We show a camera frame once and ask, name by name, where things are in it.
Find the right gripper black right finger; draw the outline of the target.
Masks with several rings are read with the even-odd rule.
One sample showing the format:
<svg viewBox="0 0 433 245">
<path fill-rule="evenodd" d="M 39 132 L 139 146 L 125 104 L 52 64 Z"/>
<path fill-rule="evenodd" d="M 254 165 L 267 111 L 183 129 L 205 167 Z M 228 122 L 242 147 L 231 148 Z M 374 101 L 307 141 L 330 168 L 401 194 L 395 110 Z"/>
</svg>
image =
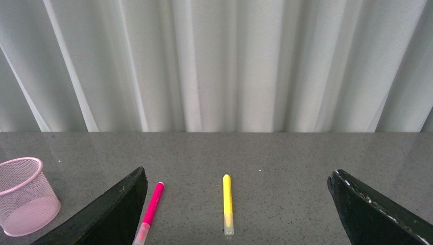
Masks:
<svg viewBox="0 0 433 245">
<path fill-rule="evenodd" d="M 351 244 L 432 244 L 432 224 L 346 171 L 327 186 Z"/>
</svg>

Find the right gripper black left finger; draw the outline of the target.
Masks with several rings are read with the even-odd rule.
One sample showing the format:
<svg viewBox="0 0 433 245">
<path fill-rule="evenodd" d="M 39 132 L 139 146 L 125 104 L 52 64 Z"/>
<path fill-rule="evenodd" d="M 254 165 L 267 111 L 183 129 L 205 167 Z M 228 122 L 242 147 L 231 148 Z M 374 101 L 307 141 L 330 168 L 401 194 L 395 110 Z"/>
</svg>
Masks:
<svg viewBox="0 0 433 245">
<path fill-rule="evenodd" d="M 132 244 L 148 190 L 138 167 L 34 244 Z"/>
</svg>

